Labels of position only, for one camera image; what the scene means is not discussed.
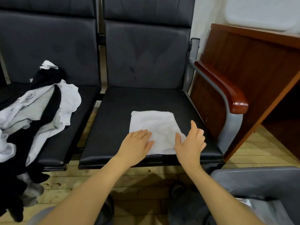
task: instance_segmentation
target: tile floor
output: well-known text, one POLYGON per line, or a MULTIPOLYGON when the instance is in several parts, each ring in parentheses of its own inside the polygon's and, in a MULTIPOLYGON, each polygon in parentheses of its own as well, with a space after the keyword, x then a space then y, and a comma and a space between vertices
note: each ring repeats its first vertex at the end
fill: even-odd
MULTIPOLYGON (((97 110, 94 108, 79 146, 84 146, 97 110)), ((58 204, 74 188, 97 172, 97 170, 78 170, 77 165, 78 161, 71 161, 66 171, 48 173, 51 177, 43 183, 45 193, 39 198, 39 204, 26 208, 24 222, 19 224, 26 224, 25 221, 39 211, 58 204)), ((249 137, 224 168, 261 166, 300 167, 300 161, 262 126, 249 137)), ((111 192, 115 200, 114 224, 167 224, 169 188, 177 180, 191 184, 181 166, 140 167, 127 170, 111 192)), ((0 225, 13 224, 17 223, 13 222, 8 213, 0 217, 0 225)))

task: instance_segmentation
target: forearm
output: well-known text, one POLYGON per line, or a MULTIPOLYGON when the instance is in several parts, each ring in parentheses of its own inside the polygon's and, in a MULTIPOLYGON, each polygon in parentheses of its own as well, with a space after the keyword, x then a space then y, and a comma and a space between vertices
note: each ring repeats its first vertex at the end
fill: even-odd
POLYGON ((200 166, 186 170, 218 225, 263 225, 264 223, 211 178, 200 166))
POLYGON ((112 158, 99 172, 74 189, 40 225, 93 225, 111 189, 125 171, 122 162, 112 158))

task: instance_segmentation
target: gray plastic bin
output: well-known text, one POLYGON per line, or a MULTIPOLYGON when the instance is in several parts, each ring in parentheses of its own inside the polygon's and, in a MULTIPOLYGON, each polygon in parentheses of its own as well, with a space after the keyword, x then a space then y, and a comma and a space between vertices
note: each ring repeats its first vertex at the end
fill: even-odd
POLYGON ((280 200, 293 223, 300 224, 300 168, 223 169, 211 177, 235 197, 280 200))

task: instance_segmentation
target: person's left hand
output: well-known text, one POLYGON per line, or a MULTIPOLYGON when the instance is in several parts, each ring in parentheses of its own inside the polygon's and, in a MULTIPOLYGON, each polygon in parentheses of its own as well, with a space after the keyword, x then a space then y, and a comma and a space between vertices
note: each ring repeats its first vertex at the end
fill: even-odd
POLYGON ((149 141, 151 132, 139 130, 129 133, 123 140, 118 153, 115 155, 119 161, 124 163, 125 168, 129 168, 142 161, 151 149, 154 141, 149 141))

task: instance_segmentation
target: wood edge trim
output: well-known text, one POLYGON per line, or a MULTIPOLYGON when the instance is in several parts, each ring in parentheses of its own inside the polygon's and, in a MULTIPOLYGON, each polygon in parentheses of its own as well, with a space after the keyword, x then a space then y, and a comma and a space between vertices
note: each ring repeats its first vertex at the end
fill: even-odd
POLYGON ((235 27, 229 25, 212 24, 211 29, 222 30, 254 39, 272 42, 292 48, 300 49, 300 37, 287 34, 272 33, 272 31, 255 30, 252 28, 235 27))
POLYGON ((282 92, 277 96, 277 98, 272 102, 272 104, 266 109, 262 116, 257 120, 253 127, 246 133, 242 140, 235 146, 235 148, 224 155, 224 162, 226 163, 234 153, 242 146, 242 144, 248 139, 248 137, 256 130, 256 128, 263 122, 263 120, 271 113, 271 111, 279 104, 279 102, 285 97, 285 95, 292 89, 294 85, 300 80, 300 71, 295 75, 295 77, 290 81, 290 83, 282 90, 282 92))
POLYGON ((244 114, 247 112, 248 102, 245 95, 234 83, 209 64, 204 64, 202 61, 196 61, 194 64, 223 91, 228 101, 230 113, 244 114))

